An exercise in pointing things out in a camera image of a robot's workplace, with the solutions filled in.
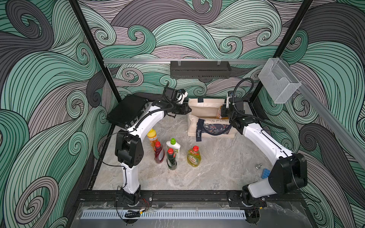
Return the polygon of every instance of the white vent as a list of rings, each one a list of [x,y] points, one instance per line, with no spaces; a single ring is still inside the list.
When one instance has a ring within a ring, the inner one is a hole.
[[[128,219],[124,217],[128,210],[118,210],[118,212],[123,219]],[[120,219],[120,217],[115,209],[84,210],[81,219]],[[143,213],[139,219],[246,219],[246,216],[244,210],[158,209]]]

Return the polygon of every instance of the aluminum rail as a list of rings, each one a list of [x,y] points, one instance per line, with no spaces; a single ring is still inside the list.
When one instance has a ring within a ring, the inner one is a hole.
[[[104,64],[170,64],[171,61],[228,61],[232,64],[265,65],[268,59],[150,59],[150,58],[105,58]]]

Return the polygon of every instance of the bottle label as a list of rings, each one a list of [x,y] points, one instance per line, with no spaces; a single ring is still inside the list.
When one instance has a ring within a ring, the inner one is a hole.
[[[197,165],[198,164],[198,159],[196,159],[194,156],[192,156],[191,154],[188,155],[188,159],[189,161],[194,164]]]
[[[193,155],[199,155],[199,153],[198,153],[198,151],[197,152],[195,152],[195,151],[193,151],[193,150],[189,150],[189,153],[191,153],[191,154],[193,154]]]
[[[165,151],[164,150],[161,150],[159,155],[158,155],[158,160],[160,161],[163,157],[164,157],[164,153]]]
[[[155,141],[155,140],[157,139],[157,135],[156,135],[156,136],[154,136],[154,137],[152,137],[152,138],[148,137],[148,139],[149,139],[150,141]]]
[[[178,152],[179,152],[179,150],[178,149],[174,149],[174,148],[172,148],[172,150],[174,151],[174,154],[177,154]]]

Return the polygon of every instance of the yellow dish soap bottle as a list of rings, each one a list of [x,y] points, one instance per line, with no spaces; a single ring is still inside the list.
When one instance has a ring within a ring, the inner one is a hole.
[[[201,156],[198,146],[194,146],[192,149],[188,151],[188,163],[193,166],[197,167],[200,164]]]
[[[153,128],[151,128],[151,130],[147,133],[147,137],[150,140],[153,150],[155,150],[155,144],[158,141],[156,131]]]

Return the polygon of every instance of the canvas tote bag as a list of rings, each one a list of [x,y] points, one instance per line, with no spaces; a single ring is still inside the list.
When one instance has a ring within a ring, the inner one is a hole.
[[[223,104],[224,99],[189,99],[192,111],[188,114],[188,136],[195,136],[197,142],[202,137],[234,138],[237,130],[229,124],[229,120],[217,119]]]

